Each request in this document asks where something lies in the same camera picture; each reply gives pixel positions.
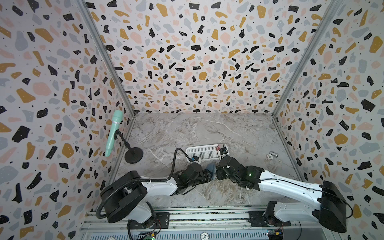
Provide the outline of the small silver metal object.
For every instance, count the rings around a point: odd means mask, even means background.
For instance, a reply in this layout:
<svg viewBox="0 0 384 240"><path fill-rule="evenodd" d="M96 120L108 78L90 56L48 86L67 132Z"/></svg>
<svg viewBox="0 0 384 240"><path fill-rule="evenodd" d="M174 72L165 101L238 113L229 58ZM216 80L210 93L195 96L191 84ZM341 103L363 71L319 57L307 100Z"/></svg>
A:
<svg viewBox="0 0 384 240"><path fill-rule="evenodd" d="M278 156L279 156L279 154L277 154L277 153L275 153L275 152L269 152L269 153L266 155L267 159L269 159L269 160L275 159L275 158L277 158Z"/></svg>

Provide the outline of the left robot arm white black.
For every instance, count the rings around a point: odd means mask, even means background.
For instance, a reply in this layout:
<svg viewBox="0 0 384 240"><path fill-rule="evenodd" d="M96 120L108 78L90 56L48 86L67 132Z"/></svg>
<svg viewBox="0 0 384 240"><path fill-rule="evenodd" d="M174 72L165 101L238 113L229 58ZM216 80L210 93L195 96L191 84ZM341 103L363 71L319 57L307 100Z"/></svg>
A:
<svg viewBox="0 0 384 240"><path fill-rule="evenodd" d="M168 178L149 179L130 171L102 191L96 217L106 218L110 224L128 218L129 227L136 224L148 229L159 220L149 198L186 195L196 186L211 182L215 171L214 163L203 168L198 162L189 164L183 171L171 172Z"/></svg>

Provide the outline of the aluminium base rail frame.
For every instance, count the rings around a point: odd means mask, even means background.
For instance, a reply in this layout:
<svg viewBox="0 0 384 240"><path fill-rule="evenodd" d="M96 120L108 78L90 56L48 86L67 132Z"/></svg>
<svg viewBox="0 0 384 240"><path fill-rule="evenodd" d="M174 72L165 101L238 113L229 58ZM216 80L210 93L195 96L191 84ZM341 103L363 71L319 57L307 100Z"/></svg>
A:
<svg viewBox="0 0 384 240"><path fill-rule="evenodd" d="M109 224L89 212L79 240L340 240L299 203L261 206L156 208L148 229L125 218Z"/></svg>

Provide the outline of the white plastic mesh basket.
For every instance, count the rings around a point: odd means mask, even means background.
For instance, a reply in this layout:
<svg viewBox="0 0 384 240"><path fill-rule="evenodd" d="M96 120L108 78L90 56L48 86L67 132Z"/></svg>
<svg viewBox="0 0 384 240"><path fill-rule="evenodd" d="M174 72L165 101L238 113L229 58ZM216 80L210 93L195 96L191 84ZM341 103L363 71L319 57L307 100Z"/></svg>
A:
<svg viewBox="0 0 384 240"><path fill-rule="evenodd" d="M219 161L221 159L219 153L216 151L217 145L218 144L189 147L186 149L186 153L189 157L198 156L200 163Z"/></svg>

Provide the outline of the mint green microphone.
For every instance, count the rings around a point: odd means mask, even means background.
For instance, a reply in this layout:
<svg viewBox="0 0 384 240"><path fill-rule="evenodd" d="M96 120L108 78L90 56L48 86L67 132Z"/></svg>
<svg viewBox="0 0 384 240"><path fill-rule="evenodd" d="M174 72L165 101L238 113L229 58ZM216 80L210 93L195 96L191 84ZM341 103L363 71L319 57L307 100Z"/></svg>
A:
<svg viewBox="0 0 384 240"><path fill-rule="evenodd" d="M106 143L105 157L109 157L112 153L115 144L115 133L119 130L120 124L123 120L123 111L116 110L112 117L111 129L109 132L108 140Z"/></svg>

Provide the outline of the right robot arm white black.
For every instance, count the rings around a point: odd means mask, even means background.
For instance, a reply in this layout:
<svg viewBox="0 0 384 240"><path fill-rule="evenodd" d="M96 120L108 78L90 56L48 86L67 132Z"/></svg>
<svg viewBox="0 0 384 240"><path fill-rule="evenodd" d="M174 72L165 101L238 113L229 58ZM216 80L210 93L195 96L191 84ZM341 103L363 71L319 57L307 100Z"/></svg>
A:
<svg viewBox="0 0 384 240"><path fill-rule="evenodd" d="M246 190L271 192L296 200L293 204L270 201L264 213L270 224L310 221L336 233L347 231L350 217L347 210L351 206L332 182L311 184L288 179L256 166L245 167L230 156L220 160L216 173L218 180L229 179Z"/></svg>

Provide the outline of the black microphone stand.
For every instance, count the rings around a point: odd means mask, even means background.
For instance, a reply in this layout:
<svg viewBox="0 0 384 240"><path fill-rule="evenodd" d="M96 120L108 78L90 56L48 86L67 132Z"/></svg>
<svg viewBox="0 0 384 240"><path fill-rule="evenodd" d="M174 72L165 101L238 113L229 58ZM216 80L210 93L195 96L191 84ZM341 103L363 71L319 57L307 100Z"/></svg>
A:
<svg viewBox="0 0 384 240"><path fill-rule="evenodd" d="M116 140L118 137L122 139L124 142L124 146L127 148L127 151L124 155L124 159L128 164L136 164L138 163L144 156L144 152L142 149L134 147L132 148L131 145L126 141L123 134L117 130L114 134L114 139Z"/></svg>

